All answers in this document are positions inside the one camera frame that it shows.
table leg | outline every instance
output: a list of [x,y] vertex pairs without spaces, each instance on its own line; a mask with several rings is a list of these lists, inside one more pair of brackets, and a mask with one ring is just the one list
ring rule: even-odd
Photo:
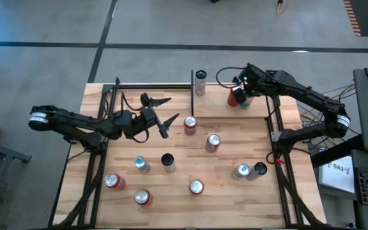
[[313,167],[319,167],[334,160],[350,155],[351,150],[363,150],[362,135],[357,135],[347,141],[334,146],[328,150],[322,151],[310,159]]

red soda can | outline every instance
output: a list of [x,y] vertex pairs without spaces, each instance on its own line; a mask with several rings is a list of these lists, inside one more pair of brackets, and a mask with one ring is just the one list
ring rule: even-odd
[[204,191],[204,183],[199,179],[194,179],[190,182],[190,192],[192,195],[202,194]]
[[194,135],[197,131],[197,120],[193,116],[184,119],[184,132],[186,135]]
[[126,180],[117,173],[110,173],[105,177],[105,185],[122,190],[126,187]]
[[134,201],[140,205],[149,205],[153,202],[153,195],[147,189],[140,189],[134,194]]
[[209,153],[214,153],[217,151],[221,144],[221,138],[217,134],[211,134],[207,138],[207,143],[205,144],[205,150]]
[[229,95],[228,95],[228,99],[227,99],[228,105],[230,105],[232,107],[235,107],[235,106],[238,105],[238,102],[236,101],[236,98],[235,98],[234,91],[236,91],[237,89],[240,89],[240,88],[241,88],[241,86],[235,86],[235,87],[233,87],[229,90]]

white can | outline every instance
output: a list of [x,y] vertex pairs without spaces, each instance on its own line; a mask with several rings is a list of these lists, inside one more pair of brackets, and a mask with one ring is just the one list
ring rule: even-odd
[[203,96],[205,94],[205,85],[207,81],[207,73],[204,70],[198,70],[195,73],[195,94],[197,96]]

wooden table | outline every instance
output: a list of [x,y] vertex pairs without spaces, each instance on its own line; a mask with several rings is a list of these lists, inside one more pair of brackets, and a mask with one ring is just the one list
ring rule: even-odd
[[[87,84],[80,113],[97,116],[103,84]],[[172,100],[156,108],[161,121],[176,113],[180,116],[169,129],[169,138],[161,138],[158,129],[149,130],[150,137],[144,144],[120,138],[111,141],[107,150],[105,175],[119,173],[128,184],[125,190],[107,188],[102,184],[96,227],[284,227],[282,206],[275,168],[254,181],[235,181],[231,171],[240,163],[254,165],[265,162],[271,152],[268,116],[265,97],[256,98],[251,108],[242,110],[226,104],[227,89],[208,85],[204,96],[194,96],[194,116],[198,120],[197,133],[186,136],[183,120],[191,115],[191,92],[188,89],[126,89],[123,90],[132,107],[140,107],[139,97],[147,92],[153,98],[171,97]],[[119,93],[116,95],[119,109]],[[293,98],[282,96],[281,114],[285,128],[301,128],[301,121]],[[204,149],[209,134],[219,134],[222,144],[216,153]],[[144,134],[137,137],[143,140]],[[81,152],[81,146],[70,150],[70,157]],[[176,172],[164,171],[160,158],[172,153],[176,159]],[[151,165],[148,174],[135,169],[133,160],[144,156]],[[61,222],[82,195],[89,154],[83,154],[68,163],[54,217],[54,224]],[[325,222],[325,214],[313,173],[310,156],[292,151],[291,161],[298,193],[317,216]],[[194,197],[188,191],[192,179],[205,184],[202,195]],[[133,195],[140,188],[154,195],[153,204],[139,206]],[[291,198],[288,196],[292,220],[296,218]],[[86,213],[87,221],[90,208]]]

